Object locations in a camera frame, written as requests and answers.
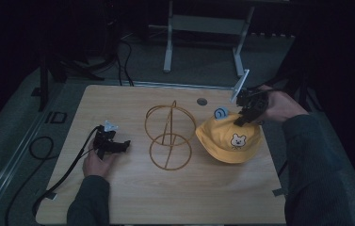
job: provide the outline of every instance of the dark background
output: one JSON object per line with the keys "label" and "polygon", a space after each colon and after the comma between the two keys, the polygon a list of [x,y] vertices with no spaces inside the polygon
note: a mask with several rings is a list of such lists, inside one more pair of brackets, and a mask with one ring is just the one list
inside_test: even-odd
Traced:
{"label": "dark background", "polygon": [[[102,3],[92,2],[97,6]],[[112,15],[144,40],[147,24],[167,24],[168,1],[109,2],[116,2],[117,6]],[[188,12],[242,16],[227,3],[215,10],[195,8],[189,2],[182,0],[182,7],[176,10],[189,8]],[[304,73],[308,76],[309,86],[315,90],[355,168],[355,0],[322,1],[327,2],[331,7],[261,5],[255,10],[250,32],[296,37],[276,76],[286,77],[292,69],[299,73],[288,76],[290,79]],[[82,20],[81,14],[76,13],[81,13],[78,7],[69,1],[0,0],[0,110],[24,78],[39,67],[44,40],[69,58],[84,61],[84,34],[89,32],[84,26],[77,26]]]}

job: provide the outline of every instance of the dark sleeve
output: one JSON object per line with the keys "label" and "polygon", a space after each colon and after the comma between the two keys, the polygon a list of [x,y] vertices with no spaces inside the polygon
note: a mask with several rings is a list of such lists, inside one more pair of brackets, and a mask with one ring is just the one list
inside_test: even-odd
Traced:
{"label": "dark sleeve", "polygon": [[109,225],[109,182],[88,176],[68,209],[68,225]]}
{"label": "dark sleeve", "polygon": [[340,159],[329,148],[318,121],[296,116],[282,125],[287,145],[287,225],[353,225],[339,177]]}

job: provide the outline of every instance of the person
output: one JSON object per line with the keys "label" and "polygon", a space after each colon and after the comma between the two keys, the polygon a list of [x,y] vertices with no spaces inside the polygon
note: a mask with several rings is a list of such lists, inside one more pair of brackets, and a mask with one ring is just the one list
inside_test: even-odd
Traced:
{"label": "person", "polygon": [[[286,224],[353,225],[339,176],[340,159],[329,148],[318,121],[282,91],[268,93],[268,108],[257,120],[282,124],[289,169]],[[102,161],[95,152],[89,153],[83,167],[86,178],[68,210],[69,225],[109,224],[105,178],[115,157]]]}

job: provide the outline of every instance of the yellow hat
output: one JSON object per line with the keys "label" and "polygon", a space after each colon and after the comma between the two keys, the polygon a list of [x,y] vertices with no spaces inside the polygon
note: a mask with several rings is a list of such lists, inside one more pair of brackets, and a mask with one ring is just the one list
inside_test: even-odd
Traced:
{"label": "yellow hat", "polygon": [[228,113],[223,119],[216,114],[196,129],[203,147],[217,160],[226,163],[243,163],[254,157],[259,150],[262,136],[260,126],[246,123],[242,127],[234,121],[241,117]]}

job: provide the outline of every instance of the wooden table top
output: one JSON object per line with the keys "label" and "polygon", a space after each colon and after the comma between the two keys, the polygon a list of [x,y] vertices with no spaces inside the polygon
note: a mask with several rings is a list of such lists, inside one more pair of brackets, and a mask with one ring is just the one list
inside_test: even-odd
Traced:
{"label": "wooden table top", "polygon": [[[229,101],[231,93],[222,89],[88,86],[47,188],[66,172],[91,130],[110,121],[119,126],[114,141],[131,140],[127,153],[117,158],[107,178],[111,224],[285,223],[285,199],[272,192],[281,185],[265,139],[258,153],[243,164],[216,160],[195,135],[189,140],[190,158],[184,142],[169,158],[168,168],[178,168],[189,158],[181,169],[164,170],[154,163],[163,166],[168,147],[155,143],[154,162],[150,157],[153,141],[144,124],[151,107],[176,101],[199,126],[221,106],[239,112],[240,107]],[[199,98],[207,105],[199,105]],[[193,122],[186,114],[173,112],[173,133],[189,139],[195,129]],[[162,135],[168,114],[169,108],[164,107],[149,117],[147,129],[152,137]],[[83,159],[56,190],[55,200],[42,201],[38,223],[66,223],[68,207],[84,178],[82,164]]]}

